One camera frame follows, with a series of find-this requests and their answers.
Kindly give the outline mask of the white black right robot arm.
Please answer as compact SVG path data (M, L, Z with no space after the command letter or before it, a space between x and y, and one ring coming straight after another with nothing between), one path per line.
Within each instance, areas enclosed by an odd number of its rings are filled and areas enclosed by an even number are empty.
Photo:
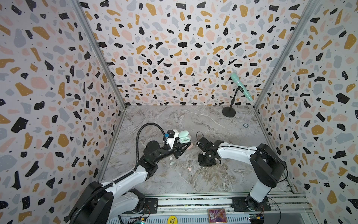
M224 141L210 142L204 136L198 139L196 145L202 151L198 156L199 165L212 167L222 159L231 159L251 165L257 176L246 198L233 198L232 207L236 211L270 211L267 195L280 182L287 165L266 144L257 147L232 145Z

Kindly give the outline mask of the mint green earbud case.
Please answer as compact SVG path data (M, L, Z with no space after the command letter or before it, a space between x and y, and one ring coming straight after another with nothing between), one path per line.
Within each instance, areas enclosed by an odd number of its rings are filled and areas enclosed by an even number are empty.
M189 135L188 131L179 132L178 137L180 144L189 143L191 141L191 136Z

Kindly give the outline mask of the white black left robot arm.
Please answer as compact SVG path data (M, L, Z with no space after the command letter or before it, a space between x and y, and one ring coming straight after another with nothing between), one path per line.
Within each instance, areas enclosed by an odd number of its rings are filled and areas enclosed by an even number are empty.
M180 143L179 138L172 146L160 146L150 141L144 149L136 170L109 182L90 183L76 202L68 216L67 224L106 224L108 220L129 211L140 213L144 208L145 196L134 187L145 182L158 170L157 163L170 156L179 158L191 146Z

